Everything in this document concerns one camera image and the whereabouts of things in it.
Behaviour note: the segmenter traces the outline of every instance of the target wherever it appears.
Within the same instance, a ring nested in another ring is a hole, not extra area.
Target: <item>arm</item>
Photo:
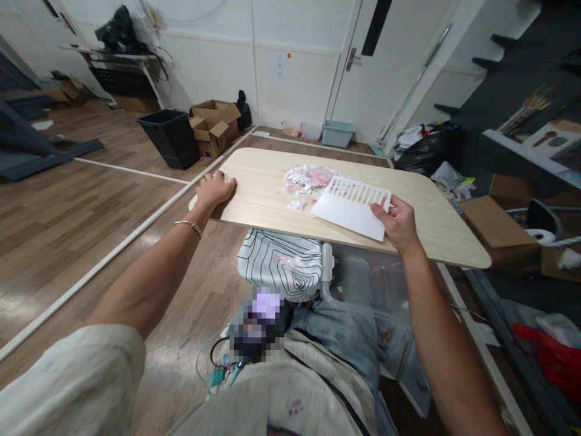
[[[198,201],[183,221],[203,231],[210,215],[234,193],[236,179],[207,174],[195,189]],[[187,224],[174,226],[111,285],[85,325],[124,324],[147,339],[159,324],[188,270],[200,236]]]
[[[506,435],[477,353],[436,284],[413,208],[396,196],[392,204],[389,213],[371,209],[403,260],[412,330],[442,421],[452,434]]]

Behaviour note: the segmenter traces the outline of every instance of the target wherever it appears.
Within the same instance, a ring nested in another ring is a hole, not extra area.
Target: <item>black bag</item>
[[[238,101],[236,102],[236,107],[242,114],[242,116],[238,118],[238,130],[242,130],[252,124],[250,106],[248,103],[246,103],[246,94],[244,94],[243,90],[238,91]]]
[[[133,21],[125,6],[115,11],[115,15],[103,27],[95,30],[98,41],[105,44],[106,51],[119,55],[150,55],[147,45],[137,40]]]
[[[445,160],[459,168],[467,140],[464,128],[447,121],[435,126],[433,132],[405,150],[395,162],[395,169],[430,177]]]

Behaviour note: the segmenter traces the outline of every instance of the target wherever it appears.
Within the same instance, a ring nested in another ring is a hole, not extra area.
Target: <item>white floor strip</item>
[[[75,157],[74,159],[78,160],[79,162],[86,162],[87,164],[99,165],[101,167],[107,167],[107,168],[115,168],[116,170],[123,170],[123,171],[127,171],[129,173],[142,174],[144,176],[149,176],[149,177],[156,177],[158,179],[168,180],[170,182],[183,183],[184,185],[188,184],[188,182],[186,182],[185,180],[172,179],[171,177],[165,177],[165,176],[158,176],[157,174],[146,173],[144,171],[132,170],[130,168],[125,168],[125,167],[118,167],[116,165],[109,165],[108,163],[96,162],[94,160],[88,160],[88,159],[81,159],[80,157]]]
[[[327,147],[326,145],[309,144],[308,142],[300,142],[300,141],[295,141],[292,139],[277,138],[274,136],[264,137],[264,136],[257,135],[257,134],[253,134],[252,136],[257,136],[257,137],[261,137],[261,138],[265,138],[265,139],[276,139],[276,140],[281,140],[283,142],[290,142],[292,144],[308,145],[309,147],[323,148],[325,150],[330,150],[330,151],[340,151],[341,153],[356,154],[357,156],[372,157],[374,159],[382,159],[382,160],[386,159],[384,156],[377,156],[376,154],[360,153],[359,151],[344,150],[340,147]]]
[[[202,171],[194,180],[187,182],[176,195],[170,198],[163,206],[161,206],[157,211],[155,211],[149,218],[144,221],[139,227],[137,227],[127,238],[123,240],[119,245],[117,245],[112,252],[107,254],[97,265],[86,273],[83,278],[81,278],[77,283],[73,285],[67,292],[65,292],[58,300],[51,304],[43,313],[38,315],[30,324],[28,324],[24,329],[22,329],[16,336],[14,336],[6,345],[0,349],[0,362],[7,358],[10,353],[12,353],[20,344],[22,344],[29,336],[32,335],[40,326],[42,326],[52,315],[56,313],[61,307],[65,305],[79,290],[85,286],[89,280],[97,275],[109,262],[111,262],[119,253],[121,253],[133,240],[135,240],[140,234],[142,234],[145,229],[147,229],[157,218],[159,218],[172,204],[178,201],[192,186],[194,186],[202,177],[204,177],[209,171],[211,171],[218,163],[220,163],[232,150],[234,150],[238,145],[249,137],[252,132],[254,132],[258,126],[254,127],[250,132],[246,133],[241,137],[232,147],[222,154],[218,159],[216,159],[212,165],[207,167]]]

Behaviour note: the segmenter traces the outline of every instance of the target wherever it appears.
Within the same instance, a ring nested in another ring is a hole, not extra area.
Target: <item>door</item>
[[[58,0],[17,0],[13,3],[24,21],[42,41],[43,48],[51,58],[52,67],[61,73],[72,74],[78,78],[97,97],[110,98],[109,94],[103,91],[80,53],[59,48],[71,47],[71,44],[86,47],[87,43]]]
[[[356,57],[344,66],[331,114],[355,124],[357,142],[379,137],[447,24],[451,3],[457,0],[363,0],[349,47]]]

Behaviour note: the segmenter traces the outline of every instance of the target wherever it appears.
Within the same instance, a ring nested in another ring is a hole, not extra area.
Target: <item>white paper card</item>
[[[498,339],[496,338],[496,336],[494,335],[494,330],[492,330],[491,326],[489,326],[488,324],[484,324],[484,323],[476,323],[476,325],[478,326],[478,331],[480,332],[480,336],[482,337],[482,340],[484,341],[484,343],[486,343],[487,345],[492,345],[492,346],[500,346],[501,345],[498,342]]]
[[[49,127],[51,127],[54,124],[54,121],[52,120],[48,120],[48,121],[39,121],[37,123],[34,123],[32,125],[32,127],[34,127],[37,130],[46,130]]]
[[[286,72],[289,65],[288,54],[286,51],[274,52],[274,80],[277,82],[286,81]]]

